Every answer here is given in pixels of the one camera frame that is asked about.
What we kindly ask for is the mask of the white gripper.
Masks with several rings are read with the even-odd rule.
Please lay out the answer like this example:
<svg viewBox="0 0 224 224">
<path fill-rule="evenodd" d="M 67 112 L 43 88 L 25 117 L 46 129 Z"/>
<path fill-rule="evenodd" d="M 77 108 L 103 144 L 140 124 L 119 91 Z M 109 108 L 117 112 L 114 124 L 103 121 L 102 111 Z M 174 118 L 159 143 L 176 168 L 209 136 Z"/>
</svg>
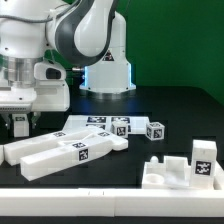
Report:
<svg viewBox="0 0 224 224">
<path fill-rule="evenodd" d="M 63 112 L 70 106 L 70 93 L 65 81 L 37 81 L 35 87 L 0 87 L 0 113 L 6 128 L 10 129 L 8 113 L 34 112 L 31 117 L 35 128 L 40 112 Z"/>
</svg>

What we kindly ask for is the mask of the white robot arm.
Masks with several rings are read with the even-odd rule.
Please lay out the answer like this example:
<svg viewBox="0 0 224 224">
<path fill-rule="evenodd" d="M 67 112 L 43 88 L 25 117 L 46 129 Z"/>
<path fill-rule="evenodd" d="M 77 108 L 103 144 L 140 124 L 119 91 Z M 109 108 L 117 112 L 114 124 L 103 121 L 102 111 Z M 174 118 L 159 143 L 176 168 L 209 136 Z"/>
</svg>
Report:
<svg viewBox="0 0 224 224">
<path fill-rule="evenodd" d="M 8 128 L 28 129 L 29 113 L 69 108 L 66 71 L 44 58 L 48 50 L 84 70 L 84 91 L 122 95 L 136 89 L 118 2 L 0 0 L 0 116 Z"/>
</svg>

